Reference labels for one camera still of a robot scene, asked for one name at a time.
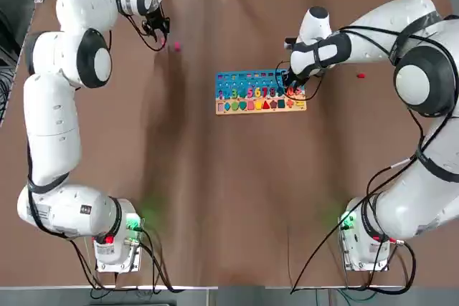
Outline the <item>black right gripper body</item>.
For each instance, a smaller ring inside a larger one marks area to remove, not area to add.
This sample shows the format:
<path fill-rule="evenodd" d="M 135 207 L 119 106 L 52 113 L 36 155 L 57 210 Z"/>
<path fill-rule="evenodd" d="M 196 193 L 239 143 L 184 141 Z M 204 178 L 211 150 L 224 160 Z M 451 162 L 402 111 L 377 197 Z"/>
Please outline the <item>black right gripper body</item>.
<path fill-rule="evenodd" d="M 291 70 L 279 71 L 279 81 L 283 87 L 299 87 L 300 81 L 297 75 Z"/>

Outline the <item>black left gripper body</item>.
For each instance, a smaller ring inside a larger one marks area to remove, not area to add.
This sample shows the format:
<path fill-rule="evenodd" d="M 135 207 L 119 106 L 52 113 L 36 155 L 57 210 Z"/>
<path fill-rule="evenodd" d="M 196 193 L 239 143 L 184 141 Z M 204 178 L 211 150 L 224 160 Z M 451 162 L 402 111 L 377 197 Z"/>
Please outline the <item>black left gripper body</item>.
<path fill-rule="evenodd" d="M 145 15 L 145 23 L 149 26 L 166 26 L 168 18 L 164 16 L 163 9 L 158 7 Z"/>

